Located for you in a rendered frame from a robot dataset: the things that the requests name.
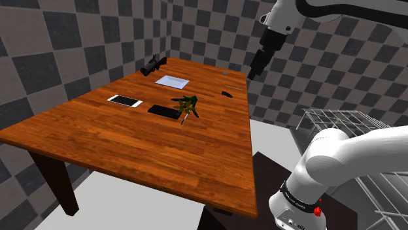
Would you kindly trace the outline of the green leafy plant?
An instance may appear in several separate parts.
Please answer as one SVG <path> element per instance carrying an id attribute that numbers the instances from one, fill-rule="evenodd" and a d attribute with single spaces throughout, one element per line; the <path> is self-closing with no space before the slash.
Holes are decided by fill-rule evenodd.
<path id="1" fill-rule="evenodd" d="M 195 95 L 191 97 L 187 97 L 184 95 L 183 98 L 172 98 L 171 100 L 178 102 L 178 106 L 174 106 L 174 108 L 177 109 L 179 113 L 185 112 L 187 114 L 190 114 L 192 112 L 196 118 L 199 117 L 196 111 L 196 104 L 198 99 Z"/>

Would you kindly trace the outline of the pale blue flat tray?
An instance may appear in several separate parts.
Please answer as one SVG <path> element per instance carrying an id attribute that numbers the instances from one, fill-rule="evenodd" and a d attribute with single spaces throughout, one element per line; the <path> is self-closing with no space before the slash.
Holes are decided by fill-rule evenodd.
<path id="1" fill-rule="evenodd" d="M 189 83 L 189 80 L 177 78 L 174 76 L 168 76 L 168 75 L 165 75 L 156 81 L 156 84 L 168 86 L 168 87 L 176 88 L 180 90 L 182 90 L 187 85 L 187 83 Z"/>

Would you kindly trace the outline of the black tablet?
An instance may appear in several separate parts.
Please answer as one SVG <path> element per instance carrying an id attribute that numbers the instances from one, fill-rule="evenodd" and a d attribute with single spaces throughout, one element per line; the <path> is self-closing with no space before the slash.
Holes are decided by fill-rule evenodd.
<path id="1" fill-rule="evenodd" d="M 148 109 L 149 113 L 157 114 L 160 116 L 165 116 L 167 118 L 178 119 L 181 113 L 178 110 L 163 107 L 160 105 L 153 105 L 151 108 Z"/>

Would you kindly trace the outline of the dark robot stand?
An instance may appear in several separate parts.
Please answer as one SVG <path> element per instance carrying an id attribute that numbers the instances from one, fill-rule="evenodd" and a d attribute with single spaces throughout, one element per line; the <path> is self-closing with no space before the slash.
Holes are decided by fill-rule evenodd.
<path id="1" fill-rule="evenodd" d="M 260 152 L 253 156 L 253 164 L 258 217 L 229 215 L 206 205 L 197 230 L 280 230 L 270 212 L 268 200 L 291 172 Z M 326 215 L 328 230 L 358 230 L 357 213 L 327 194 L 322 196 L 322 212 Z"/>

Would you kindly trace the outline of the white smartphone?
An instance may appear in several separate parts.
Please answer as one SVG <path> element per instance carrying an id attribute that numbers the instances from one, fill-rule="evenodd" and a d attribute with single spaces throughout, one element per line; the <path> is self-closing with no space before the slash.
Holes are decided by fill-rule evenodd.
<path id="1" fill-rule="evenodd" d="M 107 101 L 112 102 L 112 103 L 116 103 L 119 105 L 124 105 L 127 107 L 131 107 L 131 108 L 137 108 L 139 105 L 141 105 L 143 102 L 138 100 L 138 99 L 133 99 L 130 97 L 125 97 L 122 95 L 114 95 L 110 98 L 107 99 Z"/>

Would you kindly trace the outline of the brown wooden table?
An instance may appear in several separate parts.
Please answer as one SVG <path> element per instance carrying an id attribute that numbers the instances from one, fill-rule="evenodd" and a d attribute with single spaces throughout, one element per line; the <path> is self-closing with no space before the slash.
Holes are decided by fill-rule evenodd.
<path id="1" fill-rule="evenodd" d="M 182 89 L 156 84 L 189 80 Z M 222 95 L 230 93 L 233 98 Z M 107 101 L 138 99 L 131 108 Z M 198 118 L 149 113 L 196 96 Z M 256 218 L 246 75 L 170 57 L 149 76 L 133 73 L 0 130 L 0 142 L 27 150 L 66 214 L 78 212 L 70 163 L 220 210 Z"/>

